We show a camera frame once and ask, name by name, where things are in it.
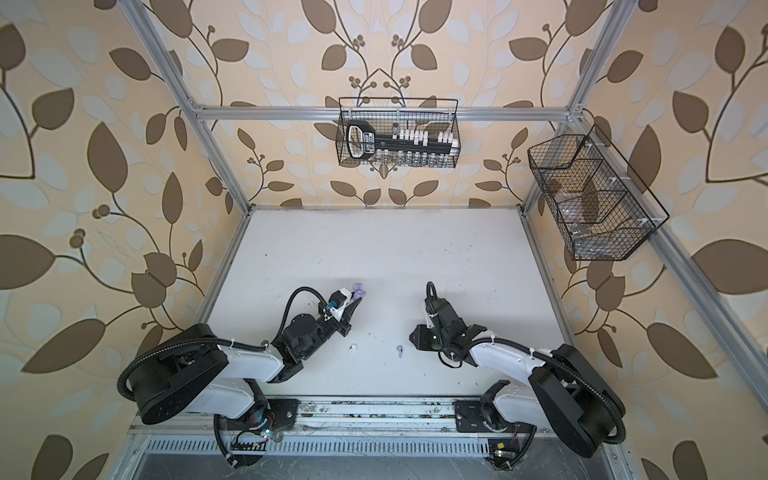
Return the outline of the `purple round charging case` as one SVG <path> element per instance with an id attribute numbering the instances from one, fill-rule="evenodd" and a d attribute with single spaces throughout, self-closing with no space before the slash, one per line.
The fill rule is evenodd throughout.
<path id="1" fill-rule="evenodd" d="M 352 294 L 353 294 L 354 301 L 362 300 L 366 295 L 366 291 L 363 288 L 363 284 L 360 282 L 354 283 Z"/>

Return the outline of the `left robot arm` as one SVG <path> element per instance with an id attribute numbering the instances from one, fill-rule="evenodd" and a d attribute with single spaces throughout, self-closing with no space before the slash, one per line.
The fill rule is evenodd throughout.
<path id="1" fill-rule="evenodd" d="M 334 335 L 347 336 L 365 295 L 359 283 L 341 288 L 319 301 L 317 315 L 284 316 L 275 337 L 260 345 L 195 325 L 134 359 L 117 391 L 137 405 L 146 425 L 197 413 L 261 428 L 276 417 L 261 384 L 288 381 Z"/>

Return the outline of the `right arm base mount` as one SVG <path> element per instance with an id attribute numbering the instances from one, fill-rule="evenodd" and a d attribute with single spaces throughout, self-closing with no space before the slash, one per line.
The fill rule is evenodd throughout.
<path id="1" fill-rule="evenodd" d="M 509 422 L 502 418 L 489 402 L 455 400 L 453 402 L 456 430 L 459 433 L 498 433 L 511 436 L 515 433 L 530 433 L 534 426 Z"/>

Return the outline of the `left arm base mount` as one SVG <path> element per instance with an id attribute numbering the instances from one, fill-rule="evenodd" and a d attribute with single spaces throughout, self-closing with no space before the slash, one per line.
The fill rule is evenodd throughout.
<path id="1" fill-rule="evenodd" d="M 215 416 L 214 425 L 223 431 L 288 430 L 298 418 L 299 400 L 295 398 L 268 398 L 257 403 L 236 419 Z"/>

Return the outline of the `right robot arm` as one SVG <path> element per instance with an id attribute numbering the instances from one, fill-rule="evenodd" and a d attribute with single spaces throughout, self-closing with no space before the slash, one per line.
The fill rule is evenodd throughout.
<path id="1" fill-rule="evenodd" d="M 603 444 L 626 440 L 622 400 L 574 346 L 534 349 L 468 325 L 432 282 L 425 288 L 424 309 L 425 323 L 409 336 L 417 350 L 436 353 L 451 369 L 469 365 L 503 376 L 479 397 L 472 413 L 457 414 L 461 430 L 548 429 L 584 458 Z"/>

